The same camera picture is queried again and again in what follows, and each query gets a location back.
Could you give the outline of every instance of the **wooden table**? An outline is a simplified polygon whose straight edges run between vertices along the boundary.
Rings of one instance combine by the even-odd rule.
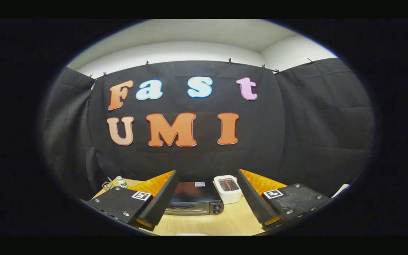
[[[130,187],[142,182],[124,180]],[[116,179],[112,181],[112,184],[119,186]],[[105,190],[102,189],[93,199],[104,192]],[[176,236],[182,233],[199,233],[209,236],[252,236],[264,232],[244,196],[237,203],[225,205],[223,212],[218,215],[178,216],[165,214],[154,231],[141,230],[159,236]]]

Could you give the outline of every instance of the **black curtain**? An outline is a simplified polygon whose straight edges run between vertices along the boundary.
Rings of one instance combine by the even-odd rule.
[[[276,79],[285,109],[279,181],[332,196],[369,159],[375,129],[369,95],[339,58],[290,68]]]
[[[188,79],[210,77],[212,93],[187,94]],[[236,80],[256,82],[254,101]],[[162,81],[163,95],[137,100],[139,85]],[[110,87],[132,80],[121,108],[108,111]],[[146,115],[161,113],[171,125],[192,112],[195,147],[150,147]],[[237,113],[238,143],[219,145],[220,113]],[[108,118],[134,117],[133,143],[115,144]],[[369,158],[374,117],[355,74],[338,58],[315,61],[274,74],[268,69],[215,61],[178,61],[139,66],[90,79],[65,69],[52,87],[44,118],[45,154],[65,190],[89,199],[107,176],[146,180],[176,170],[180,181],[205,181],[238,168],[285,184],[300,182],[331,196],[351,183]],[[120,137],[124,126],[118,123]]]

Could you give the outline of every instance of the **letter s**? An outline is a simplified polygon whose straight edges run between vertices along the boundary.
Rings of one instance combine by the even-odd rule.
[[[211,85],[214,82],[210,77],[193,77],[188,80],[187,93],[190,97],[208,97],[212,93]]]

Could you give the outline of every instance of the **light blue letter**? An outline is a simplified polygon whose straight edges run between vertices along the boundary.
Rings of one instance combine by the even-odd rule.
[[[191,97],[208,97],[212,93],[214,82],[209,77],[193,77],[188,80],[188,95]]]
[[[161,91],[162,82],[159,80],[149,80],[140,84],[140,90],[136,92],[137,100],[146,100],[148,98],[152,100],[159,99],[163,92]]]

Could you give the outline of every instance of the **letter m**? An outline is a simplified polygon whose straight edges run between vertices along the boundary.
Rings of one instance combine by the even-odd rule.
[[[177,115],[172,126],[166,121],[163,114],[154,113],[146,116],[151,123],[151,140],[149,145],[152,147],[161,147],[163,142],[160,136],[168,146],[171,146],[175,137],[178,135],[176,145],[180,147],[193,147],[197,142],[193,139],[193,121],[196,119],[194,113],[181,113]]]

